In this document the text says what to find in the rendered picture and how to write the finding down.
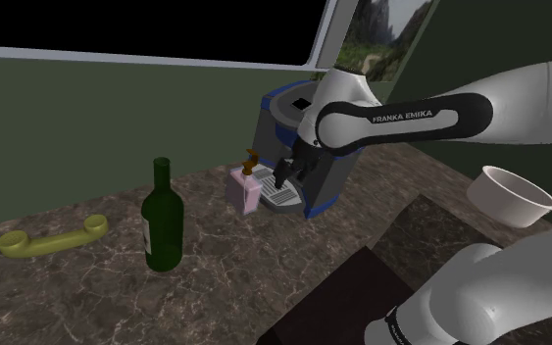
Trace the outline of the dark window white frame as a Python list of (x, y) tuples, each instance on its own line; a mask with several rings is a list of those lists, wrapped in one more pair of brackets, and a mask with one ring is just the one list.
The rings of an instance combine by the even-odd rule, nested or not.
[(0, 0), (0, 58), (324, 71), (359, 0)]

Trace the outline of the landscape wall picture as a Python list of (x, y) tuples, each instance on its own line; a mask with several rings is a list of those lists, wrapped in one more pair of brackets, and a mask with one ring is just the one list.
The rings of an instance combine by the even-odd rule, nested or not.
[(340, 66), (369, 82), (399, 75), (435, 0), (328, 0), (326, 35), (313, 80)]

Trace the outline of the white saucepan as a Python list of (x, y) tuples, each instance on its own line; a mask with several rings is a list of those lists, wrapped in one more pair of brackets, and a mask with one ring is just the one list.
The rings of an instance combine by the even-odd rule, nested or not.
[(514, 228), (529, 227), (552, 212), (552, 196), (548, 192), (498, 167), (484, 166), (466, 194), (482, 213)]

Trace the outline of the dark green wine bottle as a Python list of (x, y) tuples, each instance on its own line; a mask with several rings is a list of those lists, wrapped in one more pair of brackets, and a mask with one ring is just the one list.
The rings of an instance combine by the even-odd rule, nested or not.
[(170, 163), (153, 160), (154, 188), (141, 205), (146, 263), (157, 272), (171, 271), (182, 258), (184, 206), (171, 187)]

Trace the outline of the pink soap dispenser orange pump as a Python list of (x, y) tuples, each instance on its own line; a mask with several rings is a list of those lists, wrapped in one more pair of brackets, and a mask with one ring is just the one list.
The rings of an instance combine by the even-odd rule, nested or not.
[(239, 168), (231, 169), (226, 178), (226, 199), (242, 216), (257, 210), (263, 183), (253, 174), (259, 155), (247, 149), (250, 157)]

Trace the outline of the blue grey coffee machine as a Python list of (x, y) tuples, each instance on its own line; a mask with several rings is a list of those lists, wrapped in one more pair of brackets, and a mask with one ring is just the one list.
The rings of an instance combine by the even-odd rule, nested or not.
[(253, 174), (263, 183), (260, 201), (278, 214), (302, 213), (313, 218), (331, 207), (340, 195), (361, 152), (345, 157), (325, 154), (303, 181), (292, 176), (276, 188), (274, 168), (281, 158), (291, 156), (296, 129), (311, 103), (318, 84), (311, 80), (292, 82), (265, 94), (252, 149), (259, 154)]

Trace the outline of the yellow-green telephone handset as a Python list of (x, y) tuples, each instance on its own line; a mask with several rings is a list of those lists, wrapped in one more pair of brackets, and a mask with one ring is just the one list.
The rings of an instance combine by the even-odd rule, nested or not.
[(41, 238), (31, 238), (22, 230), (12, 230), (0, 236), (0, 252), (14, 259), (48, 255), (93, 242), (108, 230), (108, 221), (103, 215), (88, 217), (81, 229)]

